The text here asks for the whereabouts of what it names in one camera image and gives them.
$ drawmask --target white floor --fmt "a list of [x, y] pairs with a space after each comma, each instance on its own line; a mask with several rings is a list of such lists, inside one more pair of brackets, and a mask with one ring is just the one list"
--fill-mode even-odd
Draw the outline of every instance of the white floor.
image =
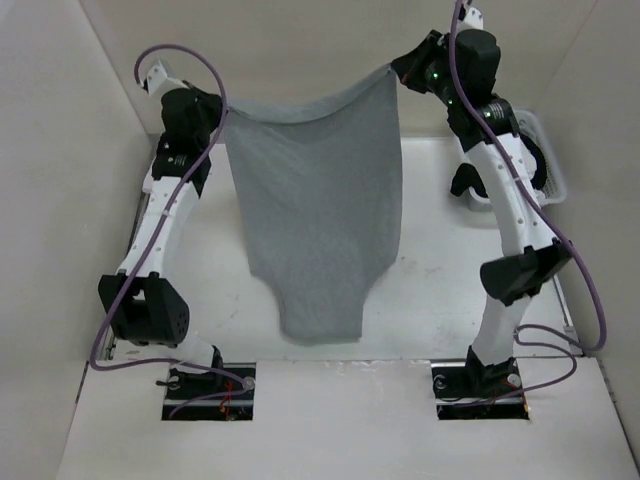
[[[519, 361], [526, 385], [566, 359]], [[58, 480], [637, 480], [595, 360], [530, 421], [439, 421], [427, 362], [259, 362], [252, 422], [163, 422], [163, 365], [90, 371]]]
[[[448, 189], [460, 159], [451, 139], [405, 139], [400, 253], [364, 307], [357, 343], [301, 346], [280, 333], [269, 288], [249, 273], [240, 212], [223, 146], [187, 223], [168, 278], [191, 310], [191, 325], [226, 361], [450, 359], [466, 355], [480, 325], [485, 293], [480, 265], [501, 255], [492, 213], [472, 213]], [[536, 297], [525, 322], [562, 330], [553, 285]], [[528, 339], [563, 341], [546, 335]], [[115, 358], [138, 357], [121, 342]], [[555, 351], [516, 346], [517, 356]]]

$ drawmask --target white plastic basket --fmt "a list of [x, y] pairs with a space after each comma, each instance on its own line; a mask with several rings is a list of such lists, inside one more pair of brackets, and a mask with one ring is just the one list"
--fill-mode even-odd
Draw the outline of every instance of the white plastic basket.
[[[533, 113], [527, 110], [515, 110], [515, 115], [522, 132], [528, 135], [536, 145], [540, 147], [547, 161], [547, 183], [542, 192], [536, 192], [538, 193], [540, 206], [544, 207], [545, 205], [564, 202], [567, 199], [567, 184], [560, 170], [558, 158], [549, 144], [549, 139], [540, 121]], [[462, 147], [460, 147], [460, 152], [462, 153], [463, 161], [468, 162], [464, 157]], [[474, 212], [490, 212], [492, 210], [489, 199], [478, 195], [473, 188], [469, 188], [464, 196], [467, 199], [470, 210]]]

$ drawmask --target cable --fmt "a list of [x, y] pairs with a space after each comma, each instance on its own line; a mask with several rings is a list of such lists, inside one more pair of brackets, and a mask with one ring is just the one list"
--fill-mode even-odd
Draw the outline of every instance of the cable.
[[[148, 48], [147, 50], [142, 52], [140, 54], [140, 56], [138, 57], [138, 59], [136, 60], [135, 67], [134, 67], [134, 77], [135, 77], [135, 80], [136, 80], [136, 82], [138, 84], [140, 84], [139, 69], [140, 69], [140, 64], [142, 63], [142, 61], [149, 54], [151, 54], [153, 52], [156, 52], [158, 50], [166, 50], [166, 49], [168, 49], [168, 50], [179, 50], [181, 52], [188, 53], [189, 55], [191, 55], [193, 57], [196, 57], [198, 60], [200, 60], [209, 69], [209, 71], [213, 74], [213, 76], [215, 77], [216, 82], [218, 83], [218, 88], [220, 90], [220, 97], [222, 99], [222, 116], [220, 118], [220, 124], [218, 125], [218, 128], [216, 129], [213, 137], [211, 138], [211, 142], [209, 143], [207, 148], [204, 149], [204, 151], [202, 152], [200, 157], [196, 160], [196, 162], [191, 166], [191, 168], [187, 171], [187, 173], [185, 173], [185, 175], [180, 179], [180, 182], [178, 183], [176, 188], [173, 190], [173, 193], [170, 195], [169, 200], [167, 200], [167, 203], [166, 203], [166, 206], [165, 206], [165, 212], [169, 212], [170, 209], [171, 209], [171, 206], [173, 205], [173, 202], [177, 198], [177, 196], [180, 193], [180, 190], [182, 189], [182, 187], [189, 181], [191, 176], [200, 167], [202, 162], [204, 162], [205, 159], [209, 156], [209, 153], [213, 149], [214, 145], [218, 142], [218, 139], [220, 138], [220, 134], [222, 133], [222, 129], [223, 129], [225, 123], [226, 123], [227, 114], [228, 114], [228, 103], [227, 103], [227, 94], [225, 92], [224, 85], [222, 84], [222, 79], [220, 78], [220, 75], [218, 74], [216, 69], [213, 67], [213, 65], [211, 65], [211, 63], [209, 63], [209, 61], [206, 58], [204, 58], [202, 55], [200, 55], [198, 52], [196, 52], [196, 51], [194, 51], [194, 50], [192, 50], [192, 49], [190, 49], [188, 47], [183, 47], [181, 45], [161, 44], [161, 45], [156, 45], [154, 47]], [[122, 300], [123, 300], [124, 296], [126, 295], [127, 291], [129, 290], [129, 287], [131, 287], [131, 283], [136, 278], [136, 275], [140, 271], [140, 268], [142, 267], [142, 265], [144, 264], [145, 260], [149, 256], [149, 253], [151, 252], [151, 250], [153, 249], [153, 245], [155, 244], [156, 240], [158, 239], [158, 236], [160, 235], [160, 232], [162, 231], [162, 227], [164, 226], [166, 221], [167, 221], [167, 216], [166, 215], [162, 215], [160, 217], [160, 220], [158, 221], [158, 225], [156, 226], [155, 230], [153, 231], [153, 234], [151, 235], [151, 238], [149, 239], [149, 243], [147, 244], [147, 246], [145, 247], [144, 251], [142, 252], [142, 255], [140, 256], [140, 259], [138, 260], [138, 262], [135, 264], [135, 266], [129, 272], [129, 275], [128, 275], [127, 279], [125, 280], [124, 284], [122, 285], [122, 287], [118, 291], [118, 294], [116, 295], [116, 298], [114, 299], [113, 303], [111, 304], [111, 307], [109, 307], [109, 310], [107, 311], [107, 314], [106, 314], [102, 324], [100, 325], [100, 328], [98, 329], [98, 333], [96, 334], [96, 338], [93, 341], [93, 345], [91, 346], [91, 353], [89, 355], [89, 365], [91, 366], [91, 368], [93, 368], [96, 371], [108, 372], [108, 371], [113, 371], [113, 370], [121, 370], [123, 368], [135, 367], [135, 366], [138, 366], [138, 365], [148, 365], [148, 364], [151, 364], [151, 363], [168, 363], [170, 365], [175, 365], [175, 364], [179, 363], [180, 365], [183, 365], [183, 366], [188, 367], [188, 368], [193, 368], [193, 369], [197, 369], [197, 370], [203, 370], [205, 372], [215, 373], [216, 375], [223, 375], [225, 377], [228, 377], [228, 378], [238, 382], [242, 386], [242, 390], [236, 390], [236, 391], [233, 391], [233, 392], [221, 392], [221, 393], [211, 394], [211, 395], [207, 395], [207, 398], [220, 397], [220, 396], [241, 395], [243, 393], [246, 393], [251, 388], [253, 388], [253, 386], [245, 384], [245, 380], [243, 378], [241, 378], [241, 377], [239, 377], [239, 376], [237, 376], [237, 375], [235, 375], [233, 373], [227, 372], [226, 370], [222, 370], [222, 369], [219, 369], [219, 368], [212, 368], [212, 367], [206, 367], [206, 366], [203, 366], [203, 365], [195, 365], [193, 363], [188, 363], [188, 362], [181, 362], [181, 361], [176, 360], [174, 358], [164, 358], [164, 357], [149, 358], [149, 359], [144, 359], [144, 360], [136, 360], [136, 361], [128, 362], [128, 363], [121, 363], [121, 364], [117, 364], [117, 365], [100, 365], [100, 364], [98, 364], [98, 350], [99, 350], [100, 345], [101, 345], [101, 343], [102, 343], [102, 341], [103, 341], [103, 339], [105, 337], [105, 334], [107, 333], [107, 329], [111, 325], [111, 321], [113, 320], [113, 317], [114, 317], [114, 315], [116, 313], [116, 310], [118, 309], [118, 307], [122, 303]], [[186, 401], [186, 402], [178, 405], [176, 408], [174, 408], [171, 411], [171, 413], [169, 414], [169, 418], [173, 417], [178, 410], [184, 408], [186, 405], [188, 405], [189, 403], [191, 403], [193, 401], [196, 401], [196, 400], [198, 400], [198, 399], [192, 399], [192, 400]]]
[[589, 294], [591, 295], [591, 299], [593, 301], [593, 305], [594, 305], [595, 310], [596, 310], [596, 315], [598, 317], [598, 326], [599, 326], [599, 329], [600, 329], [598, 341], [596, 342], [596, 344], [594, 346], [592, 346], [592, 347], [585, 347], [582, 344], [580, 344], [579, 342], [576, 342], [572, 338], [568, 337], [567, 335], [564, 335], [564, 334], [562, 334], [562, 333], [560, 333], [560, 332], [558, 332], [558, 331], [556, 331], [556, 330], [554, 330], [552, 328], [549, 328], [547, 326], [535, 325], [535, 324], [520, 325], [518, 328], [516, 328], [516, 330], [514, 332], [514, 339], [515, 339], [515, 342], [518, 345], [535, 346], [535, 347], [547, 347], [547, 348], [552, 348], [554, 350], [560, 351], [564, 355], [566, 355], [568, 358], [571, 359], [571, 361], [573, 363], [573, 365], [571, 367], [571, 370], [567, 374], [563, 375], [562, 377], [559, 377], [559, 378], [557, 378], [555, 380], [551, 380], [549, 382], [546, 382], [546, 383], [543, 383], [543, 384], [540, 384], [540, 385], [535, 385], [533, 387], [528, 387], [528, 388], [521, 388], [519, 390], [515, 390], [515, 391], [509, 392], [509, 393], [507, 393], [505, 395], [501, 395], [499, 397], [496, 397], [494, 399], [490, 399], [490, 400], [486, 400], [486, 401], [480, 401], [480, 402], [466, 403], [464, 405], [461, 405], [461, 406], [465, 406], [465, 407], [475, 407], [475, 406], [487, 405], [489, 403], [493, 403], [496, 400], [501, 400], [503, 398], [509, 398], [509, 397], [514, 397], [514, 396], [517, 396], [517, 395], [522, 395], [523, 393], [530, 392], [532, 390], [538, 390], [538, 389], [541, 389], [541, 388], [545, 388], [545, 387], [550, 387], [552, 385], [556, 385], [556, 384], [558, 384], [560, 382], [563, 382], [567, 378], [569, 378], [577, 370], [578, 361], [576, 360], [575, 356], [571, 352], [569, 352], [569, 351], [567, 351], [567, 350], [565, 350], [565, 349], [563, 349], [561, 347], [558, 347], [556, 345], [550, 344], [550, 343], [523, 342], [522, 340], [520, 340], [520, 332], [522, 332], [523, 330], [542, 330], [542, 331], [551, 333], [553, 335], [556, 335], [557, 337], [565, 340], [569, 344], [574, 345], [574, 346], [576, 346], [576, 347], [578, 347], [578, 348], [580, 348], [580, 349], [582, 349], [584, 351], [595, 352], [595, 351], [601, 350], [604, 347], [605, 343], [607, 342], [607, 322], [606, 322], [606, 318], [605, 318], [605, 314], [604, 314], [604, 307], [602, 306], [602, 301], [600, 300], [600, 295], [598, 294], [598, 290], [596, 289], [595, 282], [593, 281], [593, 278], [591, 277], [591, 273], [589, 272], [589, 269], [587, 268], [586, 263], [584, 262], [584, 260], [582, 259], [582, 257], [580, 256], [580, 254], [578, 253], [576, 248], [573, 246], [571, 241], [567, 238], [567, 236], [564, 235], [564, 233], [562, 233], [560, 228], [558, 228], [551, 221], [551, 219], [542, 211], [542, 208], [540, 208], [540, 206], [531, 197], [531, 195], [529, 195], [529, 192], [527, 191], [527, 188], [525, 187], [525, 185], [522, 183], [522, 179], [518, 175], [518, 171], [516, 170], [516, 167], [514, 166], [513, 162], [511, 162], [511, 157], [509, 156], [509, 153], [504, 148], [504, 145], [502, 145], [502, 143], [500, 142], [500, 140], [498, 139], [496, 134], [493, 133], [493, 130], [491, 130], [491, 127], [487, 124], [487, 122], [485, 122], [485, 120], [482, 118], [482, 116], [478, 112], [476, 112], [476, 109], [473, 107], [473, 105], [469, 101], [469, 98], [467, 97], [467, 95], [464, 92], [464, 89], [462, 87], [462, 83], [460, 81], [460, 77], [458, 75], [458, 67], [457, 67], [457, 64], [456, 64], [456, 36], [458, 34], [458, 18], [460, 17], [460, 11], [462, 9], [463, 3], [464, 3], [464, 0], [456, 0], [455, 8], [454, 8], [454, 11], [453, 11], [453, 17], [451, 19], [451, 32], [450, 32], [450, 35], [449, 35], [449, 68], [451, 70], [451, 78], [453, 80], [453, 84], [455, 86], [456, 92], [458, 93], [458, 96], [460, 97], [460, 100], [462, 101], [462, 104], [467, 109], [469, 114], [478, 123], [478, 125], [480, 125], [480, 128], [482, 128], [482, 130], [487, 134], [489, 139], [491, 139], [491, 141], [493, 142], [493, 144], [497, 148], [498, 152], [502, 156], [502, 159], [503, 159], [505, 165], [509, 169], [509, 172], [511, 173], [511, 176], [513, 177], [514, 181], [516, 182], [516, 185], [517, 185], [518, 190], [520, 191], [522, 197], [527, 201], [527, 203], [536, 212], [536, 214], [542, 219], [542, 221], [545, 224], [547, 224], [547, 226], [551, 229], [551, 231], [553, 231], [553, 233], [562, 242], [564, 247], [569, 251], [569, 253], [571, 254], [571, 257], [575, 260], [576, 265], [578, 266], [578, 269], [580, 270], [580, 273], [582, 274], [582, 276], [583, 276], [583, 278], [585, 280], [585, 283], [587, 284], [587, 288], [589, 290]]

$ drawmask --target white wall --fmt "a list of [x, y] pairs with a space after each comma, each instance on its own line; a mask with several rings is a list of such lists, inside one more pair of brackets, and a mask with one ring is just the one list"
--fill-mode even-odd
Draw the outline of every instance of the white wall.
[[[503, 47], [498, 92], [531, 107], [595, 0], [477, 0]], [[339, 91], [403, 55], [431, 29], [447, 31], [453, 0], [82, 0], [149, 132], [162, 130], [158, 104], [132, 79], [138, 54], [177, 42], [209, 58], [231, 95], [299, 103]], [[195, 60], [162, 54], [203, 88], [214, 82]], [[400, 91], [405, 135], [446, 133], [437, 100]]]
[[55, 478], [150, 144], [77, 0], [0, 0], [0, 477]]
[[[608, 314], [601, 354], [640, 455], [640, 49], [638, 0], [599, 0], [537, 112], [562, 162], [570, 197], [554, 210], [584, 255]], [[576, 269], [562, 276], [582, 337], [597, 325]]]

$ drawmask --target purple cord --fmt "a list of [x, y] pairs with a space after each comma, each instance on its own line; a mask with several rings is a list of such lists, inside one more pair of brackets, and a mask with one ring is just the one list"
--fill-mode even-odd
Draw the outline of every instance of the purple cord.
[[[198, 52], [196, 52], [196, 51], [194, 51], [194, 50], [192, 50], [190, 48], [183, 47], [181, 45], [161, 44], [161, 45], [156, 45], [154, 47], [148, 48], [147, 50], [142, 52], [140, 54], [140, 56], [138, 57], [138, 59], [136, 60], [136, 63], [135, 63], [135, 66], [134, 66], [133, 75], [135, 77], [136, 83], [140, 84], [140, 74], [139, 74], [138, 71], [140, 69], [140, 64], [142, 63], [142, 61], [149, 54], [151, 54], [153, 52], [156, 52], [158, 50], [165, 50], [165, 49], [168, 49], [168, 50], [179, 50], [181, 52], [188, 53], [189, 55], [192, 55], [192, 56], [196, 57], [198, 60], [200, 60], [209, 69], [209, 71], [213, 74], [213, 76], [215, 77], [216, 82], [218, 83], [218, 88], [220, 89], [220, 97], [222, 99], [222, 116], [220, 118], [220, 124], [218, 125], [218, 128], [216, 129], [216, 132], [214, 133], [213, 138], [211, 139], [211, 142], [209, 143], [207, 148], [202, 152], [202, 154], [200, 155], [198, 160], [196, 160], [196, 162], [187, 171], [187, 173], [184, 175], [184, 177], [182, 177], [182, 179], [180, 180], [180, 182], [178, 183], [178, 185], [174, 189], [173, 193], [169, 197], [169, 200], [167, 201], [167, 204], [165, 206], [165, 211], [168, 212], [168, 211], [170, 211], [171, 205], [173, 205], [173, 202], [177, 198], [177, 196], [180, 193], [180, 190], [182, 189], [182, 187], [189, 181], [191, 176], [200, 167], [202, 162], [204, 162], [204, 160], [209, 156], [209, 153], [211, 152], [211, 150], [213, 149], [214, 145], [217, 143], [218, 139], [220, 138], [220, 134], [222, 133], [222, 129], [223, 129], [223, 127], [225, 125], [225, 122], [226, 122], [226, 119], [227, 119], [228, 103], [227, 103], [227, 94], [225, 92], [224, 85], [222, 84], [222, 79], [220, 78], [220, 75], [218, 74], [216, 69], [213, 67], [213, 65], [211, 65], [211, 63], [209, 63], [209, 61], [206, 58], [204, 58], [202, 55], [200, 55]], [[104, 339], [104, 336], [105, 336], [105, 334], [107, 332], [107, 329], [111, 325], [111, 321], [113, 320], [113, 316], [115, 315], [116, 310], [118, 309], [118, 307], [122, 303], [122, 300], [123, 300], [124, 296], [126, 295], [127, 291], [129, 290], [129, 287], [131, 287], [131, 283], [136, 278], [136, 275], [140, 271], [140, 268], [142, 267], [142, 265], [144, 264], [145, 260], [149, 256], [149, 253], [151, 252], [151, 249], [153, 248], [153, 245], [155, 244], [156, 240], [158, 239], [158, 236], [160, 235], [162, 227], [164, 226], [166, 221], [167, 221], [167, 217], [165, 215], [160, 217], [160, 220], [158, 221], [158, 225], [156, 226], [156, 229], [153, 231], [153, 234], [151, 235], [151, 238], [149, 239], [149, 243], [147, 244], [147, 246], [145, 247], [144, 251], [142, 252], [142, 255], [140, 256], [140, 259], [138, 260], [136, 265], [133, 267], [133, 269], [129, 272], [129, 275], [128, 275], [127, 279], [125, 280], [124, 284], [122, 285], [122, 287], [118, 291], [118, 294], [116, 295], [116, 298], [114, 299], [113, 303], [111, 304], [111, 307], [109, 308], [109, 311], [107, 312], [107, 315], [105, 316], [102, 324], [100, 325], [100, 328], [98, 329], [98, 333], [96, 335], [96, 338], [93, 341], [93, 345], [91, 346], [91, 353], [89, 355], [89, 364], [91, 365], [91, 368], [93, 368], [94, 370], [97, 370], [99, 372], [108, 372], [108, 371], [113, 371], [113, 370], [120, 370], [122, 368], [135, 367], [135, 366], [138, 366], [138, 365], [147, 365], [147, 364], [150, 364], [150, 363], [168, 363], [170, 365], [175, 365], [175, 364], [179, 363], [179, 364], [184, 365], [185, 367], [188, 367], [188, 368], [194, 368], [194, 369], [204, 370], [206, 372], [215, 373], [217, 375], [223, 375], [225, 377], [228, 377], [228, 378], [238, 382], [243, 388], [242, 390], [237, 390], [237, 391], [233, 391], [233, 392], [215, 393], [215, 394], [206, 395], [206, 396], [202, 396], [202, 397], [198, 397], [198, 398], [194, 398], [194, 399], [188, 400], [188, 401], [186, 401], [184, 403], [181, 403], [180, 405], [178, 405], [176, 408], [174, 408], [171, 411], [171, 413], [169, 414], [169, 418], [172, 418], [180, 409], [184, 408], [188, 404], [190, 404], [192, 402], [195, 402], [197, 400], [205, 400], [205, 399], [208, 399], [208, 398], [215, 398], [215, 397], [226, 397], [226, 396], [233, 396], [233, 395], [241, 395], [241, 394], [246, 393], [247, 391], [249, 391], [250, 388], [249, 388], [248, 385], [245, 384], [244, 379], [242, 379], [241, 377], [239, 377], [237, 375], [234, 375], [233, 373], [227, 372], [226, 370], [221, 370], [219, 368], [205, 367], [203, 365], [195, 365], [193, 363], [181, 362], [181, 361], [176, 360], [174, 358], [163, 358], [163, 357], [149, 358], [149, 359], [144, 359], [144, 360], [136, 360], [136, 361], [128, 362], [128, 363], [121, 363], [121, 364], [117, 364], [117, 365], [100, 365], [100, 364], [98, 364], [98, 361], [97, 361], [98, 360], [98, 358], [97, 358], [98, 357], [98, 350], [100, 348], [100, 344], [102, 343], [102, 341]]]
[[460, 97], [462, 104], [467, 109], [469, 114], [474, 118], [476, 122], [478, 122], [478, 125], [480, 125], [482, 130], [484, 130], [487, 136], [491, 139], [495, 147], [498, 149], [498, 152], [500, 152], [500, 155], [502, 156], [502, 159], [504, 160], [505, 165], [509, 169], [509, 172], [513, 176], [513, 179], [515, 180], [516, 185], [518, 186], [518, 190], [520, 190], [520, 193], [522, 194], [523, 198], [527, 201], [527, 203], [531, 206], [531, 208], [538, 214], [538, 216], [542, 219], [542, 221], [546, 223], [547, 226], [553, 231], [553, 233], [560, 239], [562, 244], [571, 254], [571, 257], [575, 260], [576, 264], [578, 265], [578, 268], [580, 269], [580, 273], [584, 277], [584, 280], [587, 284], [587, 288], [589, 289], [589, 294], [591, 295], [591, 299], [593, 300], [593, 305], [596, 309], [596, 314], [598, 317], [598, 325], [600, 327], [600, 335], [598, 338], [598, 342], [593, 347], [585, 347], [579, 342], [576, 342], [571, 337], [568, 337], [558, 332], [557, 330], [554, 330], [553, 328], [549, 328], [544, 325], [535, 325], [535, 324], [520, 325], [518, 328], [516, 328], [514, 332], [515, 342], [518, 345], [547, 347], [547, 348], [552, 348], [554, 350], [558, 350], [564, 353], [573, 362], [571, 370], [569, 371], [569, 373], [567, 373], [566, 375], [563, 375], [560, 378], [551, 380], [549, 382], [546, 382], [540, 385], [535, 385], [533, 387], [514, 390], [513, 392], [509, 392], [505, 395], [501, 395], [499, 397], [496, 397], [487, 401], [465, 403], [460, 405], [465, 407], [476, 407], [476, 406], [491, 405], [496, 400], [515, 397], [515, 396], [522, 395], [523, 393], [530, 392], [532, 390], [538, 390], [541, 388], [556, 385], [560, 382], [563, 382], [564, 380], [566, 380], [567, 378], [569, 378], [571, 375], [575, 373], [578, 367], [578, 362], [576, 358], [571, 354], [571, 352], [568, 352], [567, 350], [557, 347], [555, 345], [552, 345], [550, 343], [523, 342], [520, 340], [520, 332], [522, 332], [523, 330], [542, 330], [542, 331], [551, 333], [553, 335], [556, 335], [557, 337], [565, 340], [569, 344], [574, 345], [582, 350], [595, 352], [595, 351], [601, 350], [607, 341], [607, 322], [604, 314], [604, 308], [602, 306], [602, 301], [600, 300], [600, 295], [598, 294], [596, 285], [593, 281], [593, 278], [591, 277], [591, 273], [589, 273], [589, 269], [587, 268], [587, 265], [585, 264], [584, 260], [582, 259], [582, 257], [580, 256], [576, 248], [571, 243], [571, 240], [569, 240], [566, 237], [566, 235], [562, 233], [562, 231], [542, 211], [542, 208], [540, 208], [540, 206], [534, 201], [531, 195], [529, 195], [529, 192], [527, 191], [526, 187], [522, 183], [522, 180], [520, 179], [520, 176], [518, 175], [518, 171], [516, 170], [516, 167], [511, 162], [511, 157], [509, 156], [509, 153], [506, 151], [506, 149], [504, 148], [504, 146], [502, 145], [502, 143], [500, 142], [496, 134], [493, 133], [493, 131], [491, 130], [491, 127], [487, 124], [487, 122], [484, 121], [482, 116], [473, 107], [473, 105], [469, 101], [469, 98], [465, 94], [464, 89], [462, 88], [462, 83], [460, 82], [460, 77], [458, 76], [458, 66], [456, 64], [456, 36], [458, 34], [458, 18], [460, 17], [460, 11], [462, 9], [463, 3], [464, 3], [464, 0], [456, 0], [453, 17], [451, 19], [451, 33], [449, 35], [449, 68], [451, 70], [451, 78], [456, 88], [456, 92], [458, 93], [458, 96]]

